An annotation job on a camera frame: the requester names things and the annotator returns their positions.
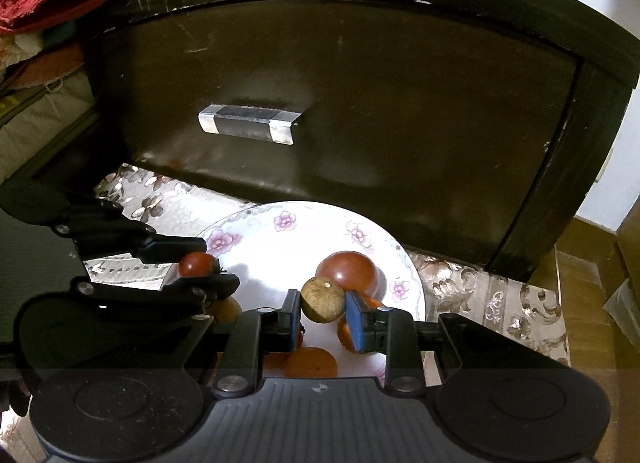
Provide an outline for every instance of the orange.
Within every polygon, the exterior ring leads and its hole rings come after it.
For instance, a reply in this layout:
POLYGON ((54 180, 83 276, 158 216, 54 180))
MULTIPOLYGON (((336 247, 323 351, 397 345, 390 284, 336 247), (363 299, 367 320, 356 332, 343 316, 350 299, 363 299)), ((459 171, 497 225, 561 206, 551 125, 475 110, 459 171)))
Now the orange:
POLYGON ((338 377, 338 363, 321 348, 300 348, 284 366, 285 378, 325 379, 338 377))
POLYGON ((281 371, 291 353, 268 353, 262 358, 263 371, 281 371))
POLYGON ((353 348, 353 341, 351 340, 349 326, 347 325, 347 321, 344 317, 340 317, 340 320, 338 321, 337 334, 340 344, 342 344, 342 346, 347 351, 351 351, 351 353, 357 353, 357 351, 353 348))
MULTIPOLYGON (((371 299, 370 297, 363 297, 363 299, 370 308, 377 308, 378 306, 382 306, 382 303, 379 300, 371 299)), ((349 331, 349 326, 347 325, 347 320, 344 318, 344 316, 340 317, 336 332, 338 334, 338 340, 340 341, 340 344, 342 344, 342 346, 347 351, 351 351, 351 353, 357 353, 357 351, 353 347, 351 332, 349 331)))

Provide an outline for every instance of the metal drawer handle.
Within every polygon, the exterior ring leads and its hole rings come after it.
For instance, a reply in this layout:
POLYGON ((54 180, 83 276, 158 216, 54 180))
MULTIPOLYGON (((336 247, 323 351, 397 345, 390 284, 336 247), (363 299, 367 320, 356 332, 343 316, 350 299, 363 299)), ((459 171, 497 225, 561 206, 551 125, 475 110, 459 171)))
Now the metal drawer handle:
POLYGON ((300 115, 280 109, 211 104, 198 114, 198 121, 206 133, 292 146, 291 126, 300 115))

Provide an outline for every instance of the cherry tomato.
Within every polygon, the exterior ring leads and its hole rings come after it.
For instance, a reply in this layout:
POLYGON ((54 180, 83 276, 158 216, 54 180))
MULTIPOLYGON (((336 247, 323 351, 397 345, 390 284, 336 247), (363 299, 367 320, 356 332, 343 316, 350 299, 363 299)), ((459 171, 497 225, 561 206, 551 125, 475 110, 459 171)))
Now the cherry tomato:
POLYGON ((215 260, 215 257, 210 255, 210 253, 187 253, 187 255, 180 260, 178 273, 182 277, 204 277, 211 273, 215 260))
POLYGON ((343 290, 354 289, 363 297, 371 297, 378 284, 378 273, 371 260, 359 252, 336 252, 322 261, 316 276, 324 275, 343 290))

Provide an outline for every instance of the floral tablecloth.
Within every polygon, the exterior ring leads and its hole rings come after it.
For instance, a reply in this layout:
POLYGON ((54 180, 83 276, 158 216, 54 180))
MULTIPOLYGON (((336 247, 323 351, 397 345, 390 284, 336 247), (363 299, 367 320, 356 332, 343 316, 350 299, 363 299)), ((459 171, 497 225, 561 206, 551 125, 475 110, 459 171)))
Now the floral tablecloth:
MULTIPOLYGON (((123 166, 96 187, 98 198, 118 202, 126 217, 158 233, 196 236, 210 224, 255 205, 162 176, 123 166)), ((519 283, 432 255, 408 252, 422 281, 427 320, 460 313, 545 355, 569 364, 560 290, 519 283)), ((130 255, 86 263, 93 281, 159 289, 169 265, 143 265, 130 255)))

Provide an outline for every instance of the white plate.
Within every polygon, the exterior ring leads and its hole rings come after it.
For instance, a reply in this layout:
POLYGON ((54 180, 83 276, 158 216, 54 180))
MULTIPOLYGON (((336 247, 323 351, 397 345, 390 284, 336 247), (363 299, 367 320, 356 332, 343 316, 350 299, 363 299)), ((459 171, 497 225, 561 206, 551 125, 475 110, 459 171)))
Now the white plate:
MULTIPOLYGON (((425 320, 418 272, 398 242, 373 221, 349 210, 307 201, 260 205, 232 214, 200 237, 229 273, 240 279, 234 294, 243 310, 280 308, 289 288, 300 289, 328 255, 341 250, 364 253, 378 268, 375 298, 425 320)), ((175 265, 165 277, 175 277, 175 265)), ((382 376, 385 356, 356 355, 342 347, 337 321, 316 324, 302 315, 305 346, 331 353, 339 377, 382 376)))

